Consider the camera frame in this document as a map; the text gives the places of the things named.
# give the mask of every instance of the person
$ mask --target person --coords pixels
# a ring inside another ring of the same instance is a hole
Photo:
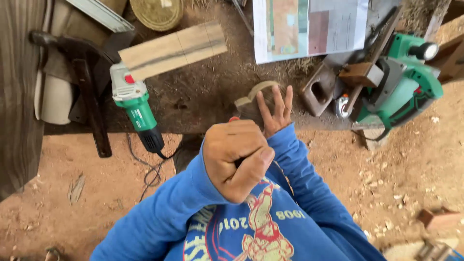
[[[273,114],[256,97],[264,132],[251,120],[213,125],[185,170],[116,222],[90,260],[384,261],[308,161],[292,87],[285,100],[272,92]]]

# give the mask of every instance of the wooden post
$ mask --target wooden post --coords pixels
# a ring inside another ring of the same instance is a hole
[[[0,1],[0,202],[37,175],[43,122],[34,114],[39,48],[46,0]]]

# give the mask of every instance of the wooden workbench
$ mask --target wooden workbench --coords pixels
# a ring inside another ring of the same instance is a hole
[[[449,1],[451,0],[435,1],[436,7],[431,7],[430,3],[427,3],[428,10],[435,12],[427,11],[424,12],[427,15],[412,16],[415,20],[406,19],[406,25],[409,25],[409,28],[417,28],[416,32],[422,36],[427,35],[428,39],[433,38],[446,13]],[[367,31],[370,31],[370,27],[376,25],[391,6],[398,2],[399,0],[371,0]],[[246,6],[245,13],[251,20],[251,2]],[[205,6],[194,6],[187,0],[184,17],[176,31],[210,20],[217,20],[221,24],[226,36],[228,52],[147,79],[149,104],[162,132],[205,132],[215,123],[226,122],[231,115],[230,105],[234,100],[246,96],[255,84],[264,80],[275,80],[283,85],[293,85],[295,89],[300,88],[311,73],[311,65],[304,64],[314,64],[317,61],[299,59],[256,65],[253,38],[234,7],[222,1],[219,3],[211,1]],[[136,20],[132,22],[138,29],[139,41],[164,35],[144,28]],[[334,60],[338,60],[341,64],[346,58],[345,54],[334,56]],[[296,95],[293,105],[292,119],[296,122],[297,128],[343,130],[365,127],[354,124],[348,119],[338,119],[331,106],[320,117],[312,117]],[[104,94],[101,108],[108,132],[134,131],[125,111],[118,108],[112,100],[110,90]],[[90,132],[90,128],[78,123],[62,126],[45,125],[45,135],[86,132]]]

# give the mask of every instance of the green angle grinder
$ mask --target green angle grinder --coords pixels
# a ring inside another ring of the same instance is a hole
[[[135,81],[122,62],[111,66],[110,75],[113,100],[118,107],[126,110],[143,146],[147,151],[166,159],[161,153],[164,147],[163,137],[148,105],[147,86],[142,81]]]
[[[362,124],[383,123],[384,138],[394,127],[414,119],[434,100],[443,96],[437,77],[440,70],[424,65],[438,53],[438,45],[412,35],[393,35],[388,55],[376,65],[384,72],[377,88],[367,88],[363,107],[356,119]]]

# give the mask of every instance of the fist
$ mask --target fist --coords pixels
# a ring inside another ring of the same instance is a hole
[[[272,94],[274,96],[274,114],[272,115],[263,97],[262,92],[256,94],[259,111],[264,121],[264,136],[270,138],[272,135],[279,132],[281,129],[291,124],[290,114],[293,100],[292,86],[287,87],[285,94],[285,101],[280,94],[279,86],[272,87]]]
[[[242,203],[261,181],[275,152],[251,120],[213,125],[205,135],[203,158],[209,179],[232,203]],[[235,161],[243,159],[237,168]]]

